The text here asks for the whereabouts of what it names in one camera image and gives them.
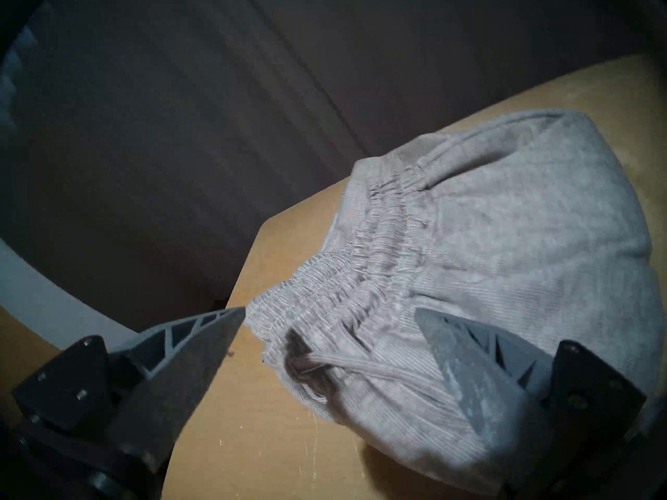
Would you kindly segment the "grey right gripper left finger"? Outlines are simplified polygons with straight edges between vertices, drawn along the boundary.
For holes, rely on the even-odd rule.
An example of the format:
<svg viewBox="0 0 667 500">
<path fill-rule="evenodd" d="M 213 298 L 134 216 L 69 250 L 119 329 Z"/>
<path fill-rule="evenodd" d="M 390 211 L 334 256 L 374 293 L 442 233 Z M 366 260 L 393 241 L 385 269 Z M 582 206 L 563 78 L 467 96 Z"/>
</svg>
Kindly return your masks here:
<svg viewBox="0 0 667 500">
<path fill-rule="evenodd" d="M 149 328 L 109 351 L 87 335 L 13 389 L 27 420 L 160 466 L 207 393 L 245 319 L 234 307 Z"/>
</svg>

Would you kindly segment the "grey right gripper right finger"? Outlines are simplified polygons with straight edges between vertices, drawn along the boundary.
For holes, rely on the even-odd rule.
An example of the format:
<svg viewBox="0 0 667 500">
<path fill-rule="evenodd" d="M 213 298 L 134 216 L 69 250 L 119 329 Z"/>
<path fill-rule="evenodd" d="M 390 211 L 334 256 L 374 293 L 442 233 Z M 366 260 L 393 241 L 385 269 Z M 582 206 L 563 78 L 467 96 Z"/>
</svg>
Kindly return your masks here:
<svg viewBox="0 0 667 500">
<path fill-rule="evenodd" d="M 646 402 L 639 388 L 571 339 L 551 356 L 499 327 L 423 307 L 414 319 L 501 491 L 601 491 Z"/>
</svg>

